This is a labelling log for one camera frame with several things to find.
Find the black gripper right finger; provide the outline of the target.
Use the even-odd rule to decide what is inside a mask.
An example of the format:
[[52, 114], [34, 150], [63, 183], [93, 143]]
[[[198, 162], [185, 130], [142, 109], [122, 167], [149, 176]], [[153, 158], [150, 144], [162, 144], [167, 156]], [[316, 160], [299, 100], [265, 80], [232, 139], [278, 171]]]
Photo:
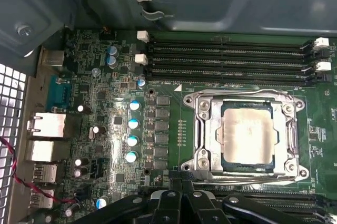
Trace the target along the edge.
[[193, 187], [193, 175], [181, 172], [182, 189], [199, 223], [302, 223], [292, 215], [283, 213], [239, 194], [223, 198], [216, 207], [211, 198]]

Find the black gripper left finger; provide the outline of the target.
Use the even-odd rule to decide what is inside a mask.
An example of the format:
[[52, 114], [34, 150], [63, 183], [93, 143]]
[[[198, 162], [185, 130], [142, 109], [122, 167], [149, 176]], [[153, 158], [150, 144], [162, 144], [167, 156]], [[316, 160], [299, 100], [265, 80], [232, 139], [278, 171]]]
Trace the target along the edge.
[[130, 195], [86, 216], [87, 223], [179, 223], [182, 202], [182, 172], [169, 172], [167, 190], [148, 199]]

